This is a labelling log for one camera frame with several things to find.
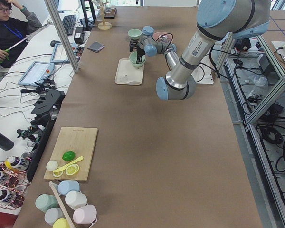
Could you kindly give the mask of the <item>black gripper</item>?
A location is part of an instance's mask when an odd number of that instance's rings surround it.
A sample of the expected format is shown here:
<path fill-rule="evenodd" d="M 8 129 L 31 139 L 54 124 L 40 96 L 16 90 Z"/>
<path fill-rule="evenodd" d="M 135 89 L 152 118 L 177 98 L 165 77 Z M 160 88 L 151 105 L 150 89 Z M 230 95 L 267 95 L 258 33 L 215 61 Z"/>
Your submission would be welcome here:
<path fill-rule="evenodd" d="M 136 52 L 137 52 L 137 63 L 140 64 L 143 62 L 142 57 L 145 55 L 144 48 L 140 48 L 139 46 L 137 46 Z"/>

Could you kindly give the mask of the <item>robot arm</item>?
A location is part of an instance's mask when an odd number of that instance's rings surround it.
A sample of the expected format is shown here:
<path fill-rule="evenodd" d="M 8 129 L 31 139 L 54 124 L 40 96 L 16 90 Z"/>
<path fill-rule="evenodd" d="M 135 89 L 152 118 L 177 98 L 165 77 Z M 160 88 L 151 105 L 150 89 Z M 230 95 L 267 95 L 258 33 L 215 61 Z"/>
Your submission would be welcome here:
<path fill-rule="evenodd" d="M 139 38 L 132 38 L 129 50 L 137 52 L 136 62 L 143 56 L 163 54 L 170 70 L 156 82 L 161 100 L 185 100 L 193 96 L 196 82 L 193 71 L 210 55 L 217 42 L 227 34 L 234 39 L 256 37 L 267 32 L 271 3 L 268 0 L 203 0 L 197 12 L 197 31 L 181 56 L 172 43 L 156 41 L 154 29 L 145 26 Z"/>

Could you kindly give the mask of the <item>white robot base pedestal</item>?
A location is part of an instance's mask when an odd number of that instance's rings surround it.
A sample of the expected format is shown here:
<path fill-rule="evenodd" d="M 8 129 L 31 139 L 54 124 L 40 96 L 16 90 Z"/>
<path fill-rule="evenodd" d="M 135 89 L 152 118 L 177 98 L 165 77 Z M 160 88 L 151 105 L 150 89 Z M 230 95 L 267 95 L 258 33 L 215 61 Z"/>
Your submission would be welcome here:
<path fill-rule="evenodd" d="M 201 64 L 191 74 L 195 82 L 198 84 L 214 84 L 212 76 L 212 64 L 210 62 L 209 54 L 207 54 L 201 61 Z"/>

